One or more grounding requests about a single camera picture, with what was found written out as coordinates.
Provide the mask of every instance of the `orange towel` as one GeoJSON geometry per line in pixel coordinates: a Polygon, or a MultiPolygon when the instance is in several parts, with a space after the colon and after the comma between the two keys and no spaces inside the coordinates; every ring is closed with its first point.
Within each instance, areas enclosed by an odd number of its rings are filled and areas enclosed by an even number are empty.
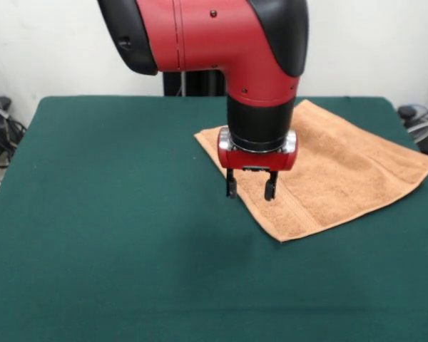
{"type": "MultiPolygon", "coordinates": [[[[195,137],[217,157],[220,128],[195,137]]],[[[428,156],[409,150],[314,105],[293,114],[300,150],[293,170],[280,172],[276,199],[263,198],[266,172],[235,171],[238,194],[272,237],[284,242],[336,227],[383,208],[415,190],[428,175],[428,156]]]]}

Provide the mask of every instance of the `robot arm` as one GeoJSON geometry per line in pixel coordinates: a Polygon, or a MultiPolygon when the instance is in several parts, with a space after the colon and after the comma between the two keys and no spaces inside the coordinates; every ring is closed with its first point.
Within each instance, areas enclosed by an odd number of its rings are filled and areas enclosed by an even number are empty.
{"type": "Polygon", "coordinates": [[[127,66],[157,71],[221,70],[227,83],[228,128],[218,141],[227,195],[233,170],[290,170],[297,138],[289,131],[308,41],[306,0],[98,0],[127,66]]]}

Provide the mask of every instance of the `table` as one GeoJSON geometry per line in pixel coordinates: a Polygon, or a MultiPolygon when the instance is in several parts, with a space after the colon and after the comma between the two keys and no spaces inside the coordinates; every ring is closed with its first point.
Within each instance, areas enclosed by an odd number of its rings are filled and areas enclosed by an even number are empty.
{"type": "MultiPolygon", "coordinates": [[[[382,98],[310,98],[416,148],[382,98]]],[[[286,244],[193,134],[222,98],[45,98],[0,189],[0,341],[428,341],[428,178],[286,244]]]]}

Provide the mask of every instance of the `red plastic casing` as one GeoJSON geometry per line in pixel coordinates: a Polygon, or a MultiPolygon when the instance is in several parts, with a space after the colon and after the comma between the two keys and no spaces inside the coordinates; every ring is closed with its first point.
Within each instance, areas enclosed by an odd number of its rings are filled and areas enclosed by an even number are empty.
{"type": "Polygon", "coordinates": [[[292,169],[297,158],[298,140],[295,151],[292,153],[248,153],[242,150],[223,150],[219,147],[217,151],[220,164],[225,169],[244,170],[253,167],[268,171],[288,171],[292,169]]]}
{"type": "Polygon", "coordinates": [[[273,107],[295,97],[299,78],[277,63],[247,0],[137,0],[160,71],[219,69],[228,94],[273,107]]]}

